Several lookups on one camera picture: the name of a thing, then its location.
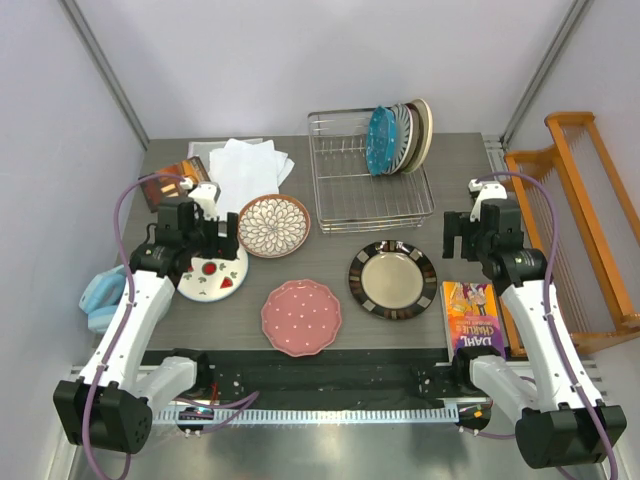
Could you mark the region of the black rimmed beige plate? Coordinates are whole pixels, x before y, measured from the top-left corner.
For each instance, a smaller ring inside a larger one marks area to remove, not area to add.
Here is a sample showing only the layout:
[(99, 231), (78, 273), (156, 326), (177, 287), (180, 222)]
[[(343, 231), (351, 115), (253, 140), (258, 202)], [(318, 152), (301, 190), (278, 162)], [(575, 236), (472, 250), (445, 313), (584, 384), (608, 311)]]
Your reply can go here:
[(386, 320), (409, 320), (422, 314), (438, 291), (435, 267), (419, 248), (399, 240), (363, 247), (348, 269), (354, 300)]

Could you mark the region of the pink polka dot plate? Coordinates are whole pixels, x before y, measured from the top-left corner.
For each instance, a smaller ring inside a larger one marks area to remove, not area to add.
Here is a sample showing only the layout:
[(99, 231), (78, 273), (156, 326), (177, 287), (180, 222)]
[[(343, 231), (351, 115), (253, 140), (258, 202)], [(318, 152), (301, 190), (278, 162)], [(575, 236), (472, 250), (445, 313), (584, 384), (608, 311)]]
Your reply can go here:
[(287, 281), (269, 294), (261, 309), (261, 326), (274, 349), (291, 357), (317, 355), (338, 335), (341, 305), (323, 284)]

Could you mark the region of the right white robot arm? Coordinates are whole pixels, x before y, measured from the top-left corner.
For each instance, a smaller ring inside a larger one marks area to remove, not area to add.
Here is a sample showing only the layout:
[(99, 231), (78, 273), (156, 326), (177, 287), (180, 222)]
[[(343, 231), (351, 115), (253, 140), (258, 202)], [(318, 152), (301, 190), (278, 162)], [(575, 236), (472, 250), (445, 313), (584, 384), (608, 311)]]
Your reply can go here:
[(515, 440), (533, 469), (607, 461), (618, 476), (613, 447), (627, 427), (621, 407), (604, 402), (585, 372), (558, 306), (547, 259), (524, 245), (521, 212), (510, 199), (486, 199), (477, 214), (444, 215), (443, 255), (478, 261), (514, 319), (534, 380), (523, 380), (497, 349), (464, 347), (451, 380), (457, 391), (486, 393), (514, 425)]

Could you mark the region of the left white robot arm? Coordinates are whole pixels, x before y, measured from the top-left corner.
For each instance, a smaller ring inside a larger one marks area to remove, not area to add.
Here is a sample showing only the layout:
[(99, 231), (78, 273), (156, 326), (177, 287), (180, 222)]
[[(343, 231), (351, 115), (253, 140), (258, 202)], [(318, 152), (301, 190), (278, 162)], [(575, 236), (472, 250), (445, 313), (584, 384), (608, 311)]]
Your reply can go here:
[(71, 444), (136, 454), (149, 437), (155, 414), (183, 394), (200, 399), (211, 391), (213, 373), (200, 351), (174, 349), (144, 379), (138, 370), (193, 259), (236, 258), (237, 214), (228, 214), (224, 222), (221, 228), (218, 219), (206, 218), (199, 202), (187, 197), (160, 204), (154, 239), (132, 252), (125, 266), (125, 291), (97, 351), (77, 380), (60, 381), (53, 393)]

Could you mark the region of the orange wooden rack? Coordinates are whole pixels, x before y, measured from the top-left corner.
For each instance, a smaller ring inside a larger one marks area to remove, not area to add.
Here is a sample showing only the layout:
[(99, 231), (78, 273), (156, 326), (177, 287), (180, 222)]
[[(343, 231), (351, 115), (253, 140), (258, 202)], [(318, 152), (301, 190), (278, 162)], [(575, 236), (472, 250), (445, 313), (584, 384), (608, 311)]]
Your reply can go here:
[(557, 112), (545, 119), (552, 143), (511, 151), (509, 170), (539, 181), (507, 183), (520, 206), (531, 244), (551, 249), (559, 224), (553, 267), (559, 307), (581, 354), (592, 354), (639, 336), (639, 215), (597, 129), (591, 112)]

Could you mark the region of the white watermelon pattern plate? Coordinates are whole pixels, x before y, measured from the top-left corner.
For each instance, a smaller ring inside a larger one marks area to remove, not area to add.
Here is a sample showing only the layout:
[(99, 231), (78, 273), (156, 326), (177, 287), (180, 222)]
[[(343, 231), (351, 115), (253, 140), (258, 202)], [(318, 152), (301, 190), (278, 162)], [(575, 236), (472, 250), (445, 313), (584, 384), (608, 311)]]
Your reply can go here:
[(191, 267), (182, 275), (177, 291), (195, 302), (217, 302), (239, 289), (248, 270), (248, 255), (242, 246), (238, 248), (235, 260), (194, 257)]

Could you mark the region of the brown floral pattern plate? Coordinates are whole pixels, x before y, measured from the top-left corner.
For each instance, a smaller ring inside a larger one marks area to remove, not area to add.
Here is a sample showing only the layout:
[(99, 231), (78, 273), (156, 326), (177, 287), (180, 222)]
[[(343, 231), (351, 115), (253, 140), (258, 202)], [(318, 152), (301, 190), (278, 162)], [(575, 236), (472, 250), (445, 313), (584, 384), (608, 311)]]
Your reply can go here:
[(311, 220), (296, 198), (269, 194), (246, 204), (239, 214), (238, 237), (244, 249), (261, 258), (293, 253), (307, 239)]

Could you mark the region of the dark brown book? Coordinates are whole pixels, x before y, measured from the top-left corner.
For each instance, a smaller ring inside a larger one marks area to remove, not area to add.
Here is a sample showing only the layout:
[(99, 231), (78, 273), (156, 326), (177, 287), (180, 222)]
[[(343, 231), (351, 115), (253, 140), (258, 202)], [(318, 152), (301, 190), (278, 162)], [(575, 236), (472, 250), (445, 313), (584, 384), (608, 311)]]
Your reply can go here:
[[(156, 213), (165, 198), (183, 196), (199, 183), (209, 182), (210, 178), (199, 156), (192, 156), (156, 171), (158, 178), (145, 181), (141, 191), (151, 213)], [(192, 186), (184, 189), (173, 175), (189, 179)]]

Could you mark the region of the white cloth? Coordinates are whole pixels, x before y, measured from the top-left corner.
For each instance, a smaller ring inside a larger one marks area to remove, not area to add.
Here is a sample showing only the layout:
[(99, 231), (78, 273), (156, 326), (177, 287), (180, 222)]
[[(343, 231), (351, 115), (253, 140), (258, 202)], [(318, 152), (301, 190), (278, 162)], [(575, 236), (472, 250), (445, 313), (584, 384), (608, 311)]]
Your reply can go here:
[(278, 194), (295, 163), (285, 152), (275, 149), (272, 140), (251, 144), (229, 139), (221, 149), (209, 154), (209, 177), (221, 188), (218, 214), (239, 213), (257, 197)]

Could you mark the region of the orange Roald Dahl book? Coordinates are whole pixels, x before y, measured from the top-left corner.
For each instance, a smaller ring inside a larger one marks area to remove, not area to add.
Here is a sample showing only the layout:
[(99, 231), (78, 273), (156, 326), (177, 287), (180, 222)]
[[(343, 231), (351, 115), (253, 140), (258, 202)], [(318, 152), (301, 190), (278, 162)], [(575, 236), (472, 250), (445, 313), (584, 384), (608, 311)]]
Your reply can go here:
[(467, 347), (493, 347), (505, 358), (493, 285), (444, 281), (441, 287), (449, 361), (453, 361), (457, 350)]

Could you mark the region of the light blue headphones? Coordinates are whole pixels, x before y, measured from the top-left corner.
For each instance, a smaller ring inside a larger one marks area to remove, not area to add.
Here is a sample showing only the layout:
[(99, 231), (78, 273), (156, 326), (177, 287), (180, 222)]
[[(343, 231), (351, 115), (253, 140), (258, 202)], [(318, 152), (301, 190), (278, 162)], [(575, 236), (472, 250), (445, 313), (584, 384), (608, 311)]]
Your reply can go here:
[(123, 265), (97, 274), (85, 288), (79, 308), (87, 315), (88, 329), (104, 334), (118, 308), (126, 286)]

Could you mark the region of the grey striped plate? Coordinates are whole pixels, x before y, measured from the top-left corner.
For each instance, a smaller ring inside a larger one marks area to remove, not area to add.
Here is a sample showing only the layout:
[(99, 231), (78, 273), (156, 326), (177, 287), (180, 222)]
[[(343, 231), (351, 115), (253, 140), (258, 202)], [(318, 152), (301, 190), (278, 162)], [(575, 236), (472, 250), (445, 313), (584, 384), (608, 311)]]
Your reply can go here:
[(395, 137), (395, 153), (393, 155), (390, 166), (385, 173), (387, 175), (396, 173), (405, 162), (410, 141), (413, 135), (413, 117), (409, 108), (402, 103), (395, 104), (391, 107), (396, 121), (396, 137)]

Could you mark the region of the cream plate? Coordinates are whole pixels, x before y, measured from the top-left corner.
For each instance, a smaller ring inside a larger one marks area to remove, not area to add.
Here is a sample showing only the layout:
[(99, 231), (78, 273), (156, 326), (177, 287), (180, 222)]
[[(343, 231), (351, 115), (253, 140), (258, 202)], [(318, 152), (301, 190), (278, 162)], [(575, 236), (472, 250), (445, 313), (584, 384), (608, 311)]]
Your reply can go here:
[(408, 106), (418, 113), (419, 135), (416, 149), (414, 150), (408, 164), (403, 169), (403, 174), (412, 173), (423, 165), (431, 146), (434, 128), (432, 110), (424, 99), (417, 98), (412, 100), (408, 103)]

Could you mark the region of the teal polka dot plate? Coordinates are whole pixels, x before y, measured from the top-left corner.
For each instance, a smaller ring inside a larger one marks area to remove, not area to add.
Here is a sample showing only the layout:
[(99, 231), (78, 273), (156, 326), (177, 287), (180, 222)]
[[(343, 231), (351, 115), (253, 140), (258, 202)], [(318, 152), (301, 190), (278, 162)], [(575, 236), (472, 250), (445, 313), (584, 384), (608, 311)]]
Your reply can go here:
[(398, 106), (378, 106), (369, 120), (365, 159), (372, 176), (390, 174), (398, 160)]

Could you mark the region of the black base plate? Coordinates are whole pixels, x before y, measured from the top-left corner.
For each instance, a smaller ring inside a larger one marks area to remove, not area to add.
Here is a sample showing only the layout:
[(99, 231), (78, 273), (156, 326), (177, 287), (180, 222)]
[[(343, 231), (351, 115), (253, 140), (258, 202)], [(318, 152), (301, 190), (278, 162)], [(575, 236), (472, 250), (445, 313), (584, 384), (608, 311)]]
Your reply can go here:
[(298, 411), (440, 408), (448, 400), (482, 398), (446, 361), (443, 349), (323, 350), (291, 357), (270, 350), (194, 352), (198, 379), (190, 399), (223, 404), (257, 391), (255, 409)]

